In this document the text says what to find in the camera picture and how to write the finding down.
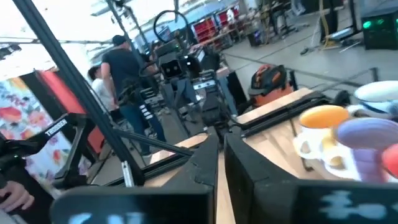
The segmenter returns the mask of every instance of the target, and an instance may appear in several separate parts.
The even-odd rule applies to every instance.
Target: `jeans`
[[[153,114],[151,118],[146,120],[139,107],[132,104],[121,106],[120,112],[132,125],[135,133],[145,136],[145,126],[146,123],[149,123],[157,134],[157,139],[166,142],[163,127],[156,115]],[[150,154],[149,145],[140,143],[140,148],[143,156]]]

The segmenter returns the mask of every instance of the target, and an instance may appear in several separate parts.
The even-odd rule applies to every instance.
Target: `concrete floor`
[[[259,68],[262,63],[282,64],[286,67],[297,70],[296,78],[300,86],[316,86],[322,84],[330,84],[320,78],[314,78],[304,74],[303,72],[316,73],[327,77],[347,78],[362,70],[378,67],[381,80],[396,80],[395,68],[398,58],[398,51],[390,50],[370,50],[366,51],[363,47],[354,47],[344,52],[341,49],[321,50],[312,52],[306,56],[300,56],[300,52],[310,46],[311,38],[318,16],[306,16],[300,18],[298,22],[307,22],[309,28],[305,28],[298,33],[294,33],[284,40],[279,40],[273,44],[265,45],[258,48],[252,48],[247,40],[242,41],[235,46],[224,50],[229,66],[236,71],[240,82],[246,91],[251,80],[251,76]],[[339,12],[339,29],[345,28],[351,24],[347,10]],[[364,75],[356,80],[358,83],[371,82],[370,75]],[[347,89],[354,91],[349,86],[339,86],[339,89]],[[335,90],[326,92],[327,95],[333,96]],[[176,133],[179,130],[173,125],[170,119],[164,119],[164,128],[166,130],[169,143],[175,144],[183,140]],[[111,157],[96,178],[97,184],[105,184],[122,176],[121,166],[117,157]]]

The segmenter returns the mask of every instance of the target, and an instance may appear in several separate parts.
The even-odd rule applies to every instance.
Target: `floral backdrop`
[[[40,101],[20,78],[0,82],[0,133],[6,139],[27,139],[45,129],[53,119]],[[40,183],[48,185],[64,166],[71,148],[68,139],[59,132],[38,153],[26,158],[26,169]],[[90,166],[82,158],[80,173]]]

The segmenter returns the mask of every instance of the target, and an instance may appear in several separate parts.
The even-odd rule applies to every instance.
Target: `mug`
[[[359,101],[347,107],[353,116],[390,119],[398,115],[398,81],[373,82],[354,92]]]
[[[330,128],[350,118],[349,111],[341,106],[322,105],[304,111],[299,117],[302,132],[293,139],[297,154],[305,159],[321,159],[322,137]],[[305,143],[309,152],[303,152]]]
[[[382,153],[398,143],[398,123],[381,118],[349,119],[322,138],[328,172],[364,182],[387,182]]]

